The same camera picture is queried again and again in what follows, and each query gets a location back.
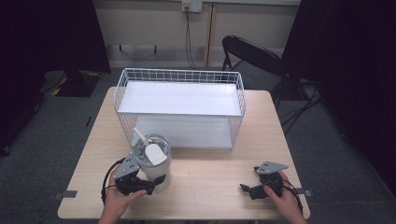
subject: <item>human hand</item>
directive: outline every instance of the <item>human hand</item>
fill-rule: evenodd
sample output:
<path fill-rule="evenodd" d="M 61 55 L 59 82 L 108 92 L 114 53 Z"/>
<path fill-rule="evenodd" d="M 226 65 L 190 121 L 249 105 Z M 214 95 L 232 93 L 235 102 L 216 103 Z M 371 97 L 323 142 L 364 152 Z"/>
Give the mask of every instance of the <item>human hand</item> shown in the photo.
<path fill-rule="evenodd" d="M 144 189 L 130 195 L 124 195 L 119 192 L 116 188 L 116 180 L 112 177 L 119 168 L 119 165 L 116 166 L 108 179 L 109 187 L 107 188 L 106 193 L 105 208 L 103 209 L 102 215 L 99 219 L 99 224 L 117 223 L 130 203 L 137 201 L 147 194 Z"/>
<path fill-rule="evenodd" d="M 282 179 L 287 180 L 283 181 L 283 185 L 290 188 L 290 183 L 288 183 L 288 177 L 282 171 L 279 171 L 279 174 L 280 176 L 282 176 Z M 280 198 L 277 197 L 274 191 L 266 185 L 264 186 L 264 191 L 265 193 L 267 193 L 271 201 L 276 205 L 276 209 L 289 223 L 307 223 L 305 218 L 301 214 L 296 198 L 290 191 L 282 189 L 282 196 Z"/>

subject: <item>clear plastic cup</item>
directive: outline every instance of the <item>clear plastic cup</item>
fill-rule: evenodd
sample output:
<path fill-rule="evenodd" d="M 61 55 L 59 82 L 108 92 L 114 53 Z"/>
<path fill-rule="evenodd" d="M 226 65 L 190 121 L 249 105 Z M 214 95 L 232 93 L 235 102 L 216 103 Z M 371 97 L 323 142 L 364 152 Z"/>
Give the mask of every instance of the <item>clear plastic cup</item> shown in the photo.
<path fill-rule="evenodd" d="M 136 144 L 134 145 L 134 159 L 137 161 L 137 163 L 139 163 L 140 170 L 145 173 L 149 181 L 154 181 L 156 178 L 166 175 L 165 180 L 154 189 L 164 190 L 170 185 L 172 181 L 170 169 L 172 162 L 171 147 L 169 146 L 166 138 L 159 134 L 148 134 L 146 135 L 146 138 L 150 144 L 157 144 L 159 146 L 163 154 L 166 155 L 166 160 L 160 164 L 153 165 L 146 154 L 146 146 L 143 144 L 141 139 L 137 140 Z"/>

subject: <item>black chair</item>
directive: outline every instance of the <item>black chair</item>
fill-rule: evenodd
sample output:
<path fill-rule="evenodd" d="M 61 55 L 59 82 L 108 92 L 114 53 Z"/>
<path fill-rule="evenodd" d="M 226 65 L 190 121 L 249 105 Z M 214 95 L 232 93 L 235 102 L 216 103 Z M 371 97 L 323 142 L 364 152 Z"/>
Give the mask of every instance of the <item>black chair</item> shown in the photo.
<path fill-rule="evenodd" d="M 236 35 L 225 36 L 222 46 L 225 59 L 221 70 L 228 66 L 229 71 L 239 72 L 245 90 L 269 91 L 277 111 L 289 79 L 281 59 L 271 50 Z M 233 66 L 230 54 L 241 61 Z"/>

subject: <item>wire basket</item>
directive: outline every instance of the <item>wire basket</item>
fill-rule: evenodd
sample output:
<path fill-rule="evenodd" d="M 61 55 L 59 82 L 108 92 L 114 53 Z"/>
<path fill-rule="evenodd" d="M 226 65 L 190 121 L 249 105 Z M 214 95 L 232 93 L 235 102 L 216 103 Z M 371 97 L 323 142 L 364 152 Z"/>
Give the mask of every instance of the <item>wire basket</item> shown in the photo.
<path fill-rule="evenodd" d="M 246 95 L 237 72 L 125 68 L 114 107 L 131 147 L 138 127 L 172 147 L 231 149 Z"/>

